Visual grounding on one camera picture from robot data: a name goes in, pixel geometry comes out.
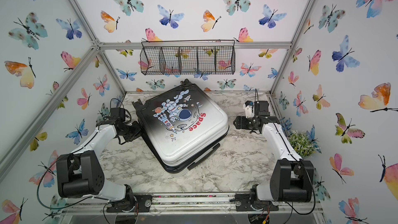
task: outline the suitcase handle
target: suitcase handle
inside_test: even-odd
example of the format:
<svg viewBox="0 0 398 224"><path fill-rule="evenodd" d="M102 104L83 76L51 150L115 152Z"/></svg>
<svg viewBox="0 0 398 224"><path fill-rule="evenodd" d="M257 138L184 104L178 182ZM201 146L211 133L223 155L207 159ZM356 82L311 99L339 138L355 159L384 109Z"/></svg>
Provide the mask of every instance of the suitcase handle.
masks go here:
<svg viewBox="0 0 398 224"><path fill-rule="evenodd" d="M204 157L202 157L197 163L192 163L190 166L188 166L188 170L191 170L193 168L195 168L196 166L198 166L199 164L201 164L203 161L205 161L208 157L210 157L219 147L220 147L220 143L216 144L213 147L213 150L209 153L207 153Z"/></svg>

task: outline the suitcase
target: suitcase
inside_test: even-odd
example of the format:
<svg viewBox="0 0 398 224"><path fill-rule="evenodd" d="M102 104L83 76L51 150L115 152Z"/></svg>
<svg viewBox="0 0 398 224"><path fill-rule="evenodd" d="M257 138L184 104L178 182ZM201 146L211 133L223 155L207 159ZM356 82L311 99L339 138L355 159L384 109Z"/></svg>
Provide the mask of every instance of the suitcase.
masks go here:
<svg viewBox="0 0 398 224"><path fill-rule="evenodd" d="M228 116L188 79L142 104L133 102L142 138L172 174L195 168L220 147Z"/></svg>

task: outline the marble tabletop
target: marble tabletop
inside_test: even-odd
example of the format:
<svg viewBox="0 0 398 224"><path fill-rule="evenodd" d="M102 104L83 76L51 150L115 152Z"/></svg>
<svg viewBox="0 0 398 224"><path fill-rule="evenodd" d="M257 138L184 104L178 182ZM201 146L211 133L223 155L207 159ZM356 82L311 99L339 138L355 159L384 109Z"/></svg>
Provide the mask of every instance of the marble tabletop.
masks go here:
<svg viewBox="0 0 398 224"><path fill-rule="evenodd" d="M206 92L228 115L230 129L224 143L207 160L186 174L167 173L140 137L119 145L111 142L100 163L110 181L128 184L133 192L237 192L249 191L253 184L269 181L275 158L262 135L236 130L233 120L244 115L242 104L254 99L254 92ZM130 93L123 104L137 120L133 101L142 102L158 93ZM260 100L268 100L259 93Z"/></svg>

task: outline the wire basket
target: wire basket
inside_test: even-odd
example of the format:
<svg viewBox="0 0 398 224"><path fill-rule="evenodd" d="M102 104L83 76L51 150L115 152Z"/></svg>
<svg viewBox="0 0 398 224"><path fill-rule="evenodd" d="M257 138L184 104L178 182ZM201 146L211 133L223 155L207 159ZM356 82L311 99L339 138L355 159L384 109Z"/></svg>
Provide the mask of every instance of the wire basket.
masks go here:
<svg viewBox="0 0 398 224"><path fill-rule="evenodd" d="M141 72L144 75L235 73L235 41L198 40L142 42Z"/></svg>

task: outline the potted plant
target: potted plant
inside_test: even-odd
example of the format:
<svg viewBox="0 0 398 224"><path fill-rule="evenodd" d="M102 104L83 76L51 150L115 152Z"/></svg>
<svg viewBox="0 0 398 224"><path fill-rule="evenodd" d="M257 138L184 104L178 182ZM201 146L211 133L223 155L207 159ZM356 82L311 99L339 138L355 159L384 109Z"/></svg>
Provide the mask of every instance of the potted plant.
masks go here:
<svg viewBox="0 0 398 224"><path fill-rule="evenodd" d="M304 133L297 131L291 131L291 134L287 138L297 154L301 157L309 157L315 152L313 142L309 140L308 136Z"/></svg>

